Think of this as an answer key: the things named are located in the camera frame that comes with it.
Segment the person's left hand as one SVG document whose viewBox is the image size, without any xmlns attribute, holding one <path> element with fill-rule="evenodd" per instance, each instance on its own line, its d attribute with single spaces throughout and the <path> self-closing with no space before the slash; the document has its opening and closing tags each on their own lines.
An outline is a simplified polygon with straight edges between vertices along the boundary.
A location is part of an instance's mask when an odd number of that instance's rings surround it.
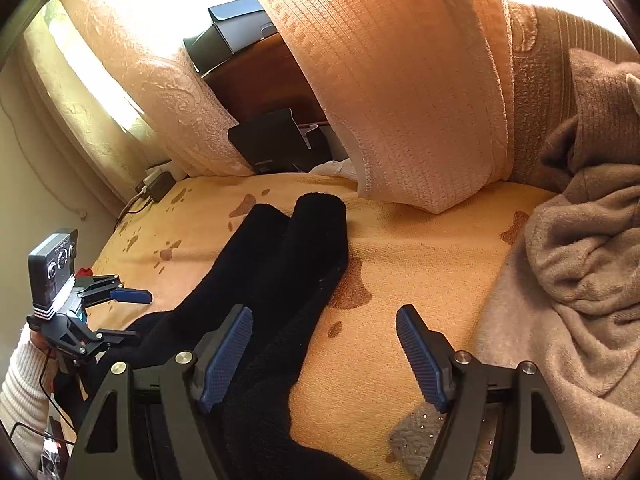
<svg viewBox="0 0 640 480">
<path fill-rule="evenodd" d="M 49 358 L 55 357 L 55 351 L 50 348 L 47 341 L 43 338 L 42 333 L 37 332 L 36 330 L 31 330 L 29 338 L 32 345 L 45 356 L 48 356 Z"/>
</svg>

